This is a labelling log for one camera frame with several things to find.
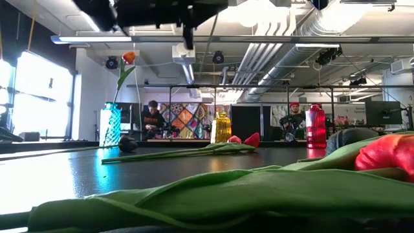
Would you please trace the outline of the yellow glass vase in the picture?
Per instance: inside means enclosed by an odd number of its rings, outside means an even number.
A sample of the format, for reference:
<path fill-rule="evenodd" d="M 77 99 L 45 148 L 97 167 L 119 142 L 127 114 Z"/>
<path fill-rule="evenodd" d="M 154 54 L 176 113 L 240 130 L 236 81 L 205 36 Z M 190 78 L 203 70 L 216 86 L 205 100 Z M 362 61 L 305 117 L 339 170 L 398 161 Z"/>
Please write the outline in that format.
<path fill-rule="evenodd" d="M 212 122 L 211 143 L 227 142 L 232 136 L 231 121 L 226 112 L 219 112 Z"/>

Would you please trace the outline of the black metal rack frame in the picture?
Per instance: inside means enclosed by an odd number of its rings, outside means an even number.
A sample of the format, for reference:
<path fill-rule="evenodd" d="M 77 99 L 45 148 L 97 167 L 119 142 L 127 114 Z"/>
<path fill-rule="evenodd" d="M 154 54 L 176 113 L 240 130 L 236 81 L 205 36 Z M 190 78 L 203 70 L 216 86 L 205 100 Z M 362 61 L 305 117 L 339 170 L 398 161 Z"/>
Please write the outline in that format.
<path fill-rule="evenodd" d="M 128 88 L 134 89 L 138 94 L 163 93 L 164 97 L 171 101 L 175 93 L 186 93 L 183 102 L 203 102 L 217 104 L 262 104 L 261 97 L 269 90 L 284 93 L 285 99 L 281 101 L 266 101 L 266 104 L 289 104 L 290 97 L 301 90 L 303 92 L 321 92 L 330 98 L 334 105 L 334 92 L 337 89 L 360 89 L 371 91 L 375 89 L 389 94 L 391 89 L 414 90 L 414 85 L 213 85 L 213 84 L 180 84 L 180 85 L 132 85 Z"/>

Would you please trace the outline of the red glass vase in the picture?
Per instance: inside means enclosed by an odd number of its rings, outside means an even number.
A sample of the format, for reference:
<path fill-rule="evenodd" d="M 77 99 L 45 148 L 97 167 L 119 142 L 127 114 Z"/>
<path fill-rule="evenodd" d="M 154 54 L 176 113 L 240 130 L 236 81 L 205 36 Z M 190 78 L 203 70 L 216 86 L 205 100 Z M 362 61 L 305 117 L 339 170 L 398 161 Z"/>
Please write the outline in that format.
<path fill-rule="evenodd" d="M 325 111 L 318 104 L 312 104 L 305 112 L 307 147 L 310 149 L 325 149 L 326 125 Z"/>

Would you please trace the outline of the white ceiling unit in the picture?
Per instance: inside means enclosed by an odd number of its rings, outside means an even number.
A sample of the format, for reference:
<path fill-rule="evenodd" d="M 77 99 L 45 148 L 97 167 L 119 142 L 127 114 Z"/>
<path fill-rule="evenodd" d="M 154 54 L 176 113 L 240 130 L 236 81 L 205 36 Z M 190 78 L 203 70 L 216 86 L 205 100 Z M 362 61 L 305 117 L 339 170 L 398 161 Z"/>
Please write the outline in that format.
<path fill-rule="evenodd" d="M 172 46 L 172 58 L 175 63 L 189 65 L 195 63 L 195 51 L 187 49 L 183 43 Z"/>

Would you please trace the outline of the black partition panel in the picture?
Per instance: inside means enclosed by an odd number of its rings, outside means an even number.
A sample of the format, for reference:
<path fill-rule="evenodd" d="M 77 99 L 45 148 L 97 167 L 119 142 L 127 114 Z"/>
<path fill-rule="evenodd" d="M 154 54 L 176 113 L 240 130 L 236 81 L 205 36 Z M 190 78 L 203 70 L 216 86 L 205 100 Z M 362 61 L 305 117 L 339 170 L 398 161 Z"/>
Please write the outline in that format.
<path fill-rule="evenodd" d="M 270 140 L 270 106 L 263 106 L 263 141 Z M 259 106 L 232 106 L 232 134 L 245 140 L 253 133 L 261 133 L 261 110 Z"/>

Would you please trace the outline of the colourful patchwork quilt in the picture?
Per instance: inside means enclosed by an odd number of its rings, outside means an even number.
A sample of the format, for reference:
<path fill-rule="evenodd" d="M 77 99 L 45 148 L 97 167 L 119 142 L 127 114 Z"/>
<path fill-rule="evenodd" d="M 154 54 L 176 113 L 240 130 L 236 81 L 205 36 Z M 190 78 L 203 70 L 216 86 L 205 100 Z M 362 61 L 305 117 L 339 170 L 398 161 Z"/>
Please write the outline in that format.
<path fill-rule="evenodd" d="M 210 139 L 211 126 L 218 113 L 225 112 L 230 117 L 229 105 L 204 103 L 172 103 L 162 102 L 158 105 L 167 127 L 165 137 L 178 139 Z"/>

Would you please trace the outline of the white ceiling light strip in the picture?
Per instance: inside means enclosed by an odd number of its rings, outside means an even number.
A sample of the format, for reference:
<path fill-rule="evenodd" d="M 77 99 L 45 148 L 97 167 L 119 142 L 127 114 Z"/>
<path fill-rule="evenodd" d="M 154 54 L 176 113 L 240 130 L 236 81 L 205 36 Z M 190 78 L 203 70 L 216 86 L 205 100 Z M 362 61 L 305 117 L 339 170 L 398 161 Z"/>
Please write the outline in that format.
<path fill-rule="evenodd" d="M 55 44 L 132 42 L 125 36 L 51 36 L 50 40 Z"/>

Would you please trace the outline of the bright window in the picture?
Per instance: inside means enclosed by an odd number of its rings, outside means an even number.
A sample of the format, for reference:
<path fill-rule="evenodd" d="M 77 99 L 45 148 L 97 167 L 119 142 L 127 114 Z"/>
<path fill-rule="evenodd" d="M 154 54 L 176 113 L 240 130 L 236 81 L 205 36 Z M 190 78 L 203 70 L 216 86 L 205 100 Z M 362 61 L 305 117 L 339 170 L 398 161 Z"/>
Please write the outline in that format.
<path fill-rule="evenodd" d="M 13 132 L 37 132 L 41 137 L 69 135 L 73 75 L 31 52 L 17 59 Z"/>

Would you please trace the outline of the pink flower bouquet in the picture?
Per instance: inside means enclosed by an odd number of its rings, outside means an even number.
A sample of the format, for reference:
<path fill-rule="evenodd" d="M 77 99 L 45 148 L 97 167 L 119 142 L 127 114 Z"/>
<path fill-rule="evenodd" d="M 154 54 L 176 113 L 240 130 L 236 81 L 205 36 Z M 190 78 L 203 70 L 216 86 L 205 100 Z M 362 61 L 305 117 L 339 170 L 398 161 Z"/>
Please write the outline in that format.
<path fill-rule="evenodd" d="M 335 126 L 344 128 L 345 126 L 353 125 L 353 121 L 348 118 L 348 116 L 337 116 L 337 118 L 334 120 L 334 124 Z"/>

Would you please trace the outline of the black monitor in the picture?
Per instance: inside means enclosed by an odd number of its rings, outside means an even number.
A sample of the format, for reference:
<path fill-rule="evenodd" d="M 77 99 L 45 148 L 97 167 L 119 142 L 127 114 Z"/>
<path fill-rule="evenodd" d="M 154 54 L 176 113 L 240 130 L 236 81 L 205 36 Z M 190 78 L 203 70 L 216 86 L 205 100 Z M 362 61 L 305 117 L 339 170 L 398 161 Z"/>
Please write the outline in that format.
<path fill-rule="evenodd" d="M 400 102 L 369 101 L 365 103 L 366 122 L 370 126 L 402 123 Z"/>

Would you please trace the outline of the grey overhead beam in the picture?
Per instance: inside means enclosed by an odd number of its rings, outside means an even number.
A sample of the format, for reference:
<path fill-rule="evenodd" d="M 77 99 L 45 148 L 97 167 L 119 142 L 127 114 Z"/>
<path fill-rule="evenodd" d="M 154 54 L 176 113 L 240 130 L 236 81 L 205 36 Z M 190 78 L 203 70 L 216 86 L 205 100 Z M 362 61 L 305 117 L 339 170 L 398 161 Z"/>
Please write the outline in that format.
<path fill-rule="evenodd" d="M 414 36 L 194 36 L 196 43 L 414 43 Z"/>

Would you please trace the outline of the silver spiral air duct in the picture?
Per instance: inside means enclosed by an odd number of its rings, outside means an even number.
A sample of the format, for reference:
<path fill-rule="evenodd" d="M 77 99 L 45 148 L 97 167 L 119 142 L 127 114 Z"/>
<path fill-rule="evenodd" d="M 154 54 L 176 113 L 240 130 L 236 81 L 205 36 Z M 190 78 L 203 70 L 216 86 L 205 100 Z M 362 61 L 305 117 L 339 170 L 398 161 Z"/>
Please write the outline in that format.
<path fill-rule="evenodd" d="M 314 10 L 296 29 L 297 36 L 339 36 L 357 23 L 370 9 L 371 4 L 345 4 L 340 0 L 329 0 L 323 10 Z M 312 55 L 316 48 L 297 48 L 295 44 L 284 44 L 276 52 L 270 67 L 258 82 L 258 87 L 246 90 L 240 100 L 253 102 L 269 90 L 269 85 L 279 82 Z"/>

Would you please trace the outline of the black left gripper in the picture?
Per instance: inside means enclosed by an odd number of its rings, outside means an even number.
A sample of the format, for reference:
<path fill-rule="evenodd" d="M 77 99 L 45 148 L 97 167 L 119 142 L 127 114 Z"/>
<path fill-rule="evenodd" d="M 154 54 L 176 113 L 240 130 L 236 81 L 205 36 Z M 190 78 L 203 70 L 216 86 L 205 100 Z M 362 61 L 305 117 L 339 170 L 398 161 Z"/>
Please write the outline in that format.
<path fill-rule="evenodd" d="M 228 0 L 118 0 L 117 23 L 121 27 L 176 24 L 183 26 L 183 43 L 193 50 L 193 29 L 228 8 Z"/>

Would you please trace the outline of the black table frame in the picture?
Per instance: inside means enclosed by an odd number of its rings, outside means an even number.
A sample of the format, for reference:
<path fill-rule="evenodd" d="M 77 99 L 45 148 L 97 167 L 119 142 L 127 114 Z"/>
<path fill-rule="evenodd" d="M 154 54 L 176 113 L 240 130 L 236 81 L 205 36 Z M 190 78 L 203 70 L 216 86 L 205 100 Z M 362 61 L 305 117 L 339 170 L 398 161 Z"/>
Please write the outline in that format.
<path fill-rule="evenodd" d="M 138 141 L 139 148 L 201 148 L 209 145 L 206 141 L 197 140 L 173 140 L 163 141 L 154 140 Z M 0 154 L 18 153 L 26 151 L 43 151 L 43 150 L 64 150 L 75 148 L 86 148 L 98 146 L 98 142 L 91 141 L 61 141 L 61 142 L 13 142 L 7 144 L 0 144 Z M 282 141 L 264 141 L 259 145 L 260 148 L 306 148 L 305 141 L 296 142 L 282 142 Z"/>

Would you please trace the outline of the orange artificial tulip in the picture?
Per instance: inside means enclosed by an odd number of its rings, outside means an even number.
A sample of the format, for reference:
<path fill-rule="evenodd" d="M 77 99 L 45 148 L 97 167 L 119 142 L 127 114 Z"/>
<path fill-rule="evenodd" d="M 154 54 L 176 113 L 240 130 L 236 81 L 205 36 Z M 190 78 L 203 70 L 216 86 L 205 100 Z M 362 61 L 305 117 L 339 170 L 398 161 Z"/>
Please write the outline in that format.
<path fill-rule="evenodd" d="M 121 56 L 121 62 L 120 62 L 120 74 L 117 81 L 116 86 L 116 93 L 113 99 L 113 103 L 116 102 L 116 99 L 118 97 L 119 91 L 125 81 L 125 79 L 134 71 L 135 69 L 135 58 L 136 53 L 133 51 L 126 52 Z"/>
<path fill-rule="evenodd" d="M 414 220 L 414 132 L 356 142 L 318 161 L 43 203 L 30 211 L 28 229 L 86 233 L 161 225 L 216 232 L 254 217 L 283 230 L 343 219 Z"/>

